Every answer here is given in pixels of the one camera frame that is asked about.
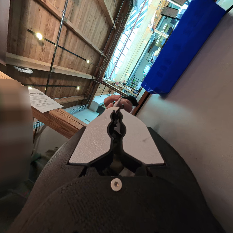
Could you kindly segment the blue plastic bin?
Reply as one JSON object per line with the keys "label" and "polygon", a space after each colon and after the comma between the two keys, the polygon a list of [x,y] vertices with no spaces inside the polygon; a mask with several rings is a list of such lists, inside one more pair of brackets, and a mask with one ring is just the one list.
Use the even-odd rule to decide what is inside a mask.
{"label": "blue plastic bin", "polygon": [[213,0],[192,0],[141,86],[168,94],[225,14]]}

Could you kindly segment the round white ceiling vent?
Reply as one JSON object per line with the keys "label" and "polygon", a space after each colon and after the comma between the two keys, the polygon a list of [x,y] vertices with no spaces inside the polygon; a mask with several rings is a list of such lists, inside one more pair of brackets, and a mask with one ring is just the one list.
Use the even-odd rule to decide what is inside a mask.
{"label": "round white ceiling vent", "polygon": [[30,68],[26,67],[20,67],[20,66],[13,66],[13,68],[19,72],[25,73],[25,74],[32,74],[33,71]]}

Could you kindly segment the person's left hand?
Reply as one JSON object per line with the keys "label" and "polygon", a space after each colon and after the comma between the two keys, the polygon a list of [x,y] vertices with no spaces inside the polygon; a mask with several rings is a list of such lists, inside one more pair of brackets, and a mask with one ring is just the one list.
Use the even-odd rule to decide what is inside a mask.
{"label": "person's left hand", "polygon": [[122,99],[121,95],[111,95],[111,96],[105,98],[104,105],[105,105],[106,109],[113,107],[114,106],[113,102],[114,101],[117,102],[119,99],[121,99],[119,105],[122,106],[122,104],[124,104],[125,111],[131,112],[131,110],[133,109],[132,103],[127,99],[124,99],[124,98]]}

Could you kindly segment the person's green jacket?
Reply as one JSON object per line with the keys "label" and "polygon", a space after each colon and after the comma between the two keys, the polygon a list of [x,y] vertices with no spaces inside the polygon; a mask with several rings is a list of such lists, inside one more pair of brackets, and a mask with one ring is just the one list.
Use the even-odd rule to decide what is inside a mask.
{"label": "person's green jacket", "polygon": [[32,183],[36,182],[43,168],[57,150],[58,147],[55,147],[54,149],[47,150],[45,153],[38,153],[35,149],[33,149],[28,180],[30,180]]}

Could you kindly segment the wooden post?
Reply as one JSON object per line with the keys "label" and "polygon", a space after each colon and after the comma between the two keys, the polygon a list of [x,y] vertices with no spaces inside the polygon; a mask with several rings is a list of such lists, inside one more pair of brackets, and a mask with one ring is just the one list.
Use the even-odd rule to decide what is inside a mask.
{"label": "wooden post", "polygon": [[[0,71],[0,80],[10,80],[10,82],[13,82],[13,86],[23,86],[21,83],[17,82],[16,80],[12,79],[2,71]],[[76,119],[73,115],[66,112],[65,110],[59,108],[59,109],[53,109],[51,111],[42,113],[39,110],[35,109],[34,107],[31,107],[32,115],[31,118],[34,117],[37,120],[41,121],[48,127],[52,128],[59,134],[65,136],[66,138],[70,139],[75,133],[77,133],[79,130],[82,129],[82,127],[86,127],[87,124],[80,121],[79,119]],[[23,114],[20,112],[19,109],[16,108],[16,110],[11,109],[9,113],[6,114],[6,116],[3,117],[3,120],[7,123],[12,120],[14,123],[22,123]]]}

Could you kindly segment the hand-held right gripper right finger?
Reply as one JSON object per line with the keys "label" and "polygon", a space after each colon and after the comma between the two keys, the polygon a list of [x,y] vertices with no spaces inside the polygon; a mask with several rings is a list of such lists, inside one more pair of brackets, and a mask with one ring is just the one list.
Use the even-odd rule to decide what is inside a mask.
{"label": "hand-held right gripper right finger", "polygon": [[139,167],[163,166],[162,158],[147,126],[137,117],[119,110],[121,162],[131,172]]}

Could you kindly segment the white printed paper sheet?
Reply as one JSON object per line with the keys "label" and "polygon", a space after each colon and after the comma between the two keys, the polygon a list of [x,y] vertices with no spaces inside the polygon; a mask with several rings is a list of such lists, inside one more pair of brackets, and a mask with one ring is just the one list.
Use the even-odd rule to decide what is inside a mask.
{"label": "white printed paper sheet", "polygon": [[63,106],[37,89],[28,89],[31,106],[41,113],[63,108]]}

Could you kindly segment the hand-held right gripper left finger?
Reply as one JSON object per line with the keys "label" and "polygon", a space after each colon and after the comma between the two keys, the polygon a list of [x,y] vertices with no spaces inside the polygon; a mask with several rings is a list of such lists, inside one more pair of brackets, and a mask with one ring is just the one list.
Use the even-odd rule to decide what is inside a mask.
{"label": "hand-held right gripper left finger", "polygon": [[113,161],[113,137],[110,126],[114,122],[117,109],[106,109],[85,128],[69,165],[95,167],[103,170]]}

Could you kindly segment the metal ceiling pipe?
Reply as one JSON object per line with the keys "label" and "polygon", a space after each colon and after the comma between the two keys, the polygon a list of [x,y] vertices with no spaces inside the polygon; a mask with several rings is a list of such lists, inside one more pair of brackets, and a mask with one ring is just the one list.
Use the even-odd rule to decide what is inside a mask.
{"label": "metal ceiling pipe", "polygon": [[61,31],[62,31],[62,25],[63,25],[64,19],[65,19],[65,13],[66,13],[67,5],[68,5],[68,0],[65,1],[65,5],[64,5],[61,21],[60,21],[60,27],[59,27],[59,31],[58,31],[58,35],[57,35],[57,40],[56,40],[56,43],[55,43],[54,53],[53,53],[53,57],[52,57],[52,61],[51,61],[51,65],[50,65],[50,69],[49,69],[49,73],[48,73],[47,82],[46,82],[45,95],[47,94],[47,90],[48,90],[49,80],[50,80],[52,69],[53,69],[54,59],[55,59],[55,56],[56,56],[57,47],[58,47],[58,43],[59,43],[59,39],[60,39],[60,34],[61,34]]}

